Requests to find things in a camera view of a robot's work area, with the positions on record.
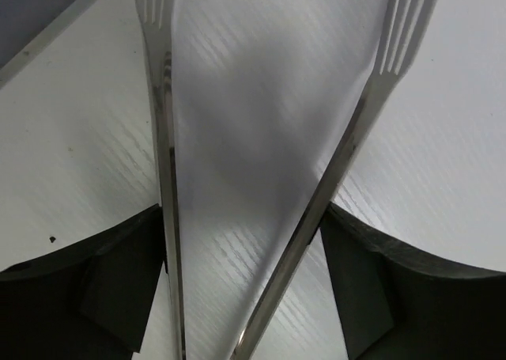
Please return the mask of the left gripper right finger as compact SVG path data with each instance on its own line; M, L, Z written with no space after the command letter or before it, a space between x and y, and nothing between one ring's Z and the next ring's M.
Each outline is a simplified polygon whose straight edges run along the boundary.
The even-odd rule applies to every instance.
M320 231L349 358L504 358L504 272L435 256L334 204Z

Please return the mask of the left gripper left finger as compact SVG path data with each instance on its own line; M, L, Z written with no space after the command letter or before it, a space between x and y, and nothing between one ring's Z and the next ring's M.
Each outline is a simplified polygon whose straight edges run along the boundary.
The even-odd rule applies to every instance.
M1 273L3 359L130 359L142 348L164 262L152 206Z

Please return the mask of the metal tongs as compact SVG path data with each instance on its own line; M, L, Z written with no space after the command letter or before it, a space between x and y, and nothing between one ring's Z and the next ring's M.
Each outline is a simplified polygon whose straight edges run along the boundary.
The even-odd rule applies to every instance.
M183 276L176 183L175 132L172 107L172 8L174 0L135 0L142 28L145 71L153 124L153 146L163 210L166 264L170 286L176 357L186 357ZM284 297L323 214L330 205L367 138L387 98L416 58L436 0L388 0L374 67L322 179L286 245L245 329L232 352L234 359L254 354Z

